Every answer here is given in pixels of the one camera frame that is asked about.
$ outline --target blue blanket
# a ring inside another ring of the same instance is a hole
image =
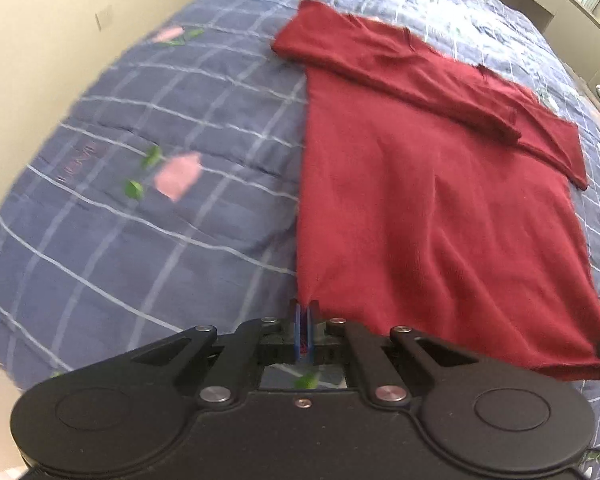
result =
[[[322,1],[407,26],[578,124],[590,187],[573,202],[600,295],[600,132],[529,20],[498,0]],[[269,44],[297,5],[189,4],[164,25],[180,37],[124,53],[24,169],[0,208],[0,363],[20,387],[195,324],[285,312],[306,95],[302,67]],[[154,177],[189,152],[202,173],[172,202]],[[578,387],[600,445],[600,383]],[[589,467],[600,476],[599,457]]]

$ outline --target wall outlet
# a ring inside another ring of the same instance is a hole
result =
[[[96,12],[96,24],[98,30],[103,31],[113,24],[113,7],[108,5],[104,9]]]

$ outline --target screw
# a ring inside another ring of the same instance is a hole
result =
[[[407,392],[400,386],[380,386],[376,388],[376,397],[385,402],[399,402],[407,397]]]
[[[298,408],[310,408],[312,405],[311,400],[309,399],[296,399],[294,401],[294,404],[298,407]]]
[[[200,399],[206,402],[225,402],[231,398],[231,391],[224,386],[207,386],[200,390]]]

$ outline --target red shirt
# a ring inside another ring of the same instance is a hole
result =
[[[273,50],[306,65],[303,304],[600,379],[600,301],[568,180],[573,123],[405,28],[304,0]]]

